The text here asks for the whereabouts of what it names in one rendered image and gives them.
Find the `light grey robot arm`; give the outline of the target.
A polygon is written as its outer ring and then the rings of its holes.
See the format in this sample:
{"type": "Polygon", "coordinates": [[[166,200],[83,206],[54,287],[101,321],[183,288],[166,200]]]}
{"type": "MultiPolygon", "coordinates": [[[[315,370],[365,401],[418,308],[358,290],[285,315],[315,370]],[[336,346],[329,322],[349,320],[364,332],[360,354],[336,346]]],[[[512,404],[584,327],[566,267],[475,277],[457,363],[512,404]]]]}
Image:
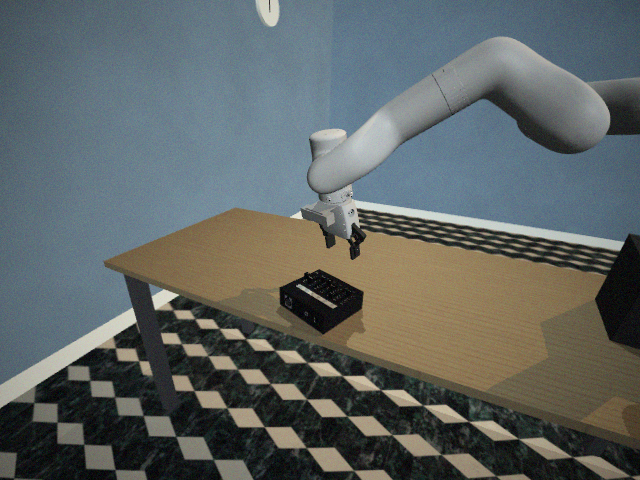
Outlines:
{"type": "Polygon", "coordinates": [[[301,207],[302,217],[332,225],[330,211],[338,205],[327,203],[347,200],[352,183],[397,147],[481,99],[515,119],[526,137],[557,153],[587,151],[605,135],[640,134],[640,77],[586,84],[525,44],[494,37],[392,99],[348,138],[342,129],[310,135],[307,182],[319,201],[301,207]]]}

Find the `black lighting desk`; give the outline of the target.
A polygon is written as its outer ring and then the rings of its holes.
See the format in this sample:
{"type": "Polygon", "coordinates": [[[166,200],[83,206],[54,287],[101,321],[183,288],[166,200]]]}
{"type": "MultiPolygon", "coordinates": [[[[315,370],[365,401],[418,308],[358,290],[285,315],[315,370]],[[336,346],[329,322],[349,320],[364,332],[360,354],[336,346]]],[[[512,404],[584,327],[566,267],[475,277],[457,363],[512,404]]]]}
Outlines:
{"type": "Polygon", "coordinates": [[[363,294],[319,269],[280,287],[280,305],[325,334],[362,309],[363,294]]]}

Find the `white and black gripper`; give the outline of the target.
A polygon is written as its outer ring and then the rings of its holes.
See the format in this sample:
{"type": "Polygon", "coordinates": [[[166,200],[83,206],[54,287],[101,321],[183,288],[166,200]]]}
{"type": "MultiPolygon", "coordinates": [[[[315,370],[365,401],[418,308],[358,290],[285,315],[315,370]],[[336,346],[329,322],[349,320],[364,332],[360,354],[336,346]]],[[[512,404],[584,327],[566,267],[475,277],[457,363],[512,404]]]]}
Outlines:
{"type": "Polygon", "coordinates": [[[333,204],[327,203],[326,205],[338,205],[338,207],[330,211],[334,213],[335,223],[328,227],[318,223],[323,231],[323,235],[325,236],[326,247],[329,249],[336,244],[335,235],[340,238],[347,239],[351,246],[349,248],[350,258],[354,260],[360,255],[359,244],[361,244],[366,238],[366,234],[360,229],[358,213],[354,200],[349,197],[343,202],[333,204]],[[352,237],[354,237],[355,242],[351,239],[352,237]]]}

